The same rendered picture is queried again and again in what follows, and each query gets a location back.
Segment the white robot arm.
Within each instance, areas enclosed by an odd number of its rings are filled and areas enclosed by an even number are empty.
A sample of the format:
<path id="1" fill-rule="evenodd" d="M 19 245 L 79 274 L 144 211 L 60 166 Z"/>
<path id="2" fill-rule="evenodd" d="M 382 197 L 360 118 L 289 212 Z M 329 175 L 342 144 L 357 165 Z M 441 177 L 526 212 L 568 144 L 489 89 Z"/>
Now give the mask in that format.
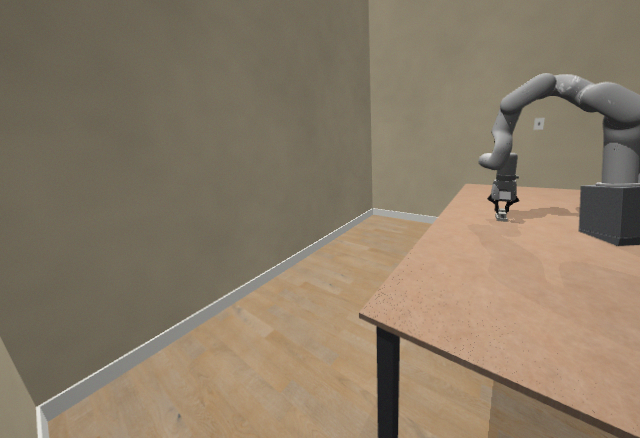
<path id="1" fill-rule="evenodd" d="M 515 175 L 518 155 L 511 153 L 512 134 L 522 111 L 518 110 L 548 96 L 604 115 L 602 182 L 596 186 L 640 186 L 640 95 L 616 83 L 594 84 L 575 75 L 540 74 L 504 97 L 492 128 L 492 156 L 480 156 L 480 166 L 497 170 L 496 180 L 519 179 Z"/>

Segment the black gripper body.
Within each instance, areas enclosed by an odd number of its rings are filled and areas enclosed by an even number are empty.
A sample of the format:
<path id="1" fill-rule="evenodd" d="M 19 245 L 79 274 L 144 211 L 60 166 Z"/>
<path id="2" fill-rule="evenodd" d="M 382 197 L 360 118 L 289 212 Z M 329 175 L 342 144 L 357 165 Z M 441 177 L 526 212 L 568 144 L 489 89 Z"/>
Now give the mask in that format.
<path id="1" fill-rule="evenodd" d="M 516 180 L 514 181 L 499 181 L 499 180 L 494 180 L 493 185 L 492 185 L 492 199 L 494 200 L 499 200 L 499 189 L 507 189 L 508 191 L 511 191 L 511 200 L 516 200 L 516 195 L 517 195 L 517 184 L 516 184 Z"/>

